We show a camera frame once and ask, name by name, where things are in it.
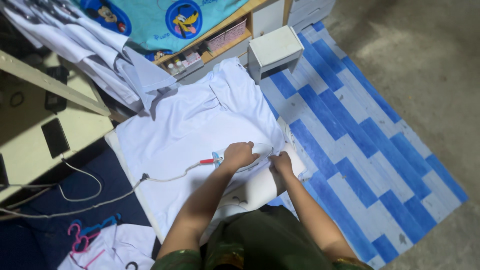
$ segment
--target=wooden shelf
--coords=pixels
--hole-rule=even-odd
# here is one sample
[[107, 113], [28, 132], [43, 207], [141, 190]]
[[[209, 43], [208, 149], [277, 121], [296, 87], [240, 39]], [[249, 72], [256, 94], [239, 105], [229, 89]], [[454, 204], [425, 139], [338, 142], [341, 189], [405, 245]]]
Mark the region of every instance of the wooden shelf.
[[202, 61], [204, 62], [204, 64], [210, 62], [211, 60], [215, 59], [220, 54], [226, 52], [230, 48], [232, 48], [235, 45], [239, 44], [240, 42], [246, 40], [251, 35], [252, 34], [250, 33], [250, 31], [248, 31], [248, 29], [245, 29], [245, 33], [243, 33], [243, 35], [241, 35], [237, 39], [227, 43], [225, 46], [221, 47], [220, 49], [214, 51], [213, 53], [211, 53], [212, 55], [210, 55], [210, 53], [208, 53], [208, 51], [204, 52], [203, 55], [202, 55]]
[[229, 17], [227, 17], [225, 20], [223, 20], [221, 23], [217, 24], [215, 27], [213, 27], [212, 29], [210, 29], [209, 31], [207, 31], [205, 34], [201, 35], [199, 38], [197, 38], [196, 40], [194, 40], [192, 43], [190, 43], [189, 45], [187, 45], [186, 47], [184, 47], [183, 49], [181, 49], [179, 52], [177, 53], [174, 53], [174, 54], [170, 54], [170, 55], [165, 55], [165, 56], [162, 56], [160, 59], [158, 59], [158, 62], [159, 63], [163, 63], [165, 62], [166, 60], [168, 59], [171, 59], [173, 58], [174, 56], [176, 56], [177, 54], [185, 51], [186, 49], [189, 49], [195, 45], [198, 45], [200, 44], [202, 41], [204, 41], [205, 39], [207, 39], [209, 36], [215, 34], [216, 32], [220, 31], [221, 29], [223, 29], [225, 26], [233, 23], [234, 21], [240, 19], [241, 17], [243, 17], [244, 15], [246, 15], [247, 13], [251, 12], [252, 10], [254, 10], [255, 8], [257, 8], [258, 6], [260, 6], [261, 4], [267, 2], [268, 0], [249, 0], [248, 2], [246, 2], [243, 6], [241, 6], [239, 9], [237, 9], [237, 11], [235, 11], [232, 15], [230, 15]]

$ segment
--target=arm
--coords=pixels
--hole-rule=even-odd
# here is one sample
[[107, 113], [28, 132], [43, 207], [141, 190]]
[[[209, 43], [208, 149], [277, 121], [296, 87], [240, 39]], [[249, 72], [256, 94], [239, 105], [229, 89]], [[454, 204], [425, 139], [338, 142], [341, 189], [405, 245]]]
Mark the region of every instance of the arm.
[[293, 174], [288, 153], [281, 152], [279, 156], [271, 156], [270, 159], [284, 179], [300, 222], [325, 255], [331, 261], [342, 257], [357, 258], [333, 220]]
[[220, 199], [233, 174], [254, 162], [260, 155], [252, 154], [253, 142], [231, 144], [225, 159], [207, 180], [193, 192], [180, 209], [170, 228], [157, 259], [182, 249], [199, 251], [200, 237], [215, 214]]

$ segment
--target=pink basket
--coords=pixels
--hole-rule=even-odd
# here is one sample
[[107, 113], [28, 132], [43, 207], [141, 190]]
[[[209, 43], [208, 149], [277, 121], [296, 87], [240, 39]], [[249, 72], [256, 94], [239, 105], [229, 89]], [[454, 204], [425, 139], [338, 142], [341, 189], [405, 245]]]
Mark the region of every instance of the pink basket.
[[247, 19], [245, 18], [245, 20], [243, 20], [241, 23], [214, 37], [212, 40], [207, 41], [207, 46], [213, 51], [218, 50], [219, 48], [225, 46], [227, 43], [243, 35], [243, 33], [245, 33], [246, 26]]

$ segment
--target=blue striped mat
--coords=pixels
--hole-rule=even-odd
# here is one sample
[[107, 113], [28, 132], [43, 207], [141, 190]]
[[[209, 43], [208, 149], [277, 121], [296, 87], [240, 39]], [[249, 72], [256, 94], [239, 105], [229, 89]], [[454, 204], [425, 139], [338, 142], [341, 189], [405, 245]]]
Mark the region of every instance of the blue striped mat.
[[[312, 175], [305, 188], [357, 256], [378, 269], [468, 197], [321, 22], [298, 36], [305, 51], [295, 72], [273, 74], [260, 87]], [[269, 204], [295, 214], [286, 192]]]

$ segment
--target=turquoise fabric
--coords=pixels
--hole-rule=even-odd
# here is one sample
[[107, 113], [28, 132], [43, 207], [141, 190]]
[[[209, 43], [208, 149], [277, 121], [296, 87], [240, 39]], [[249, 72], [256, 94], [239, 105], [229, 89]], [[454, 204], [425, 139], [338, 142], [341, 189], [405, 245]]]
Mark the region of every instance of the turquoise fabric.
[[73, 0], [105, 28], [142, 48], [177, 52], [248, 0]]

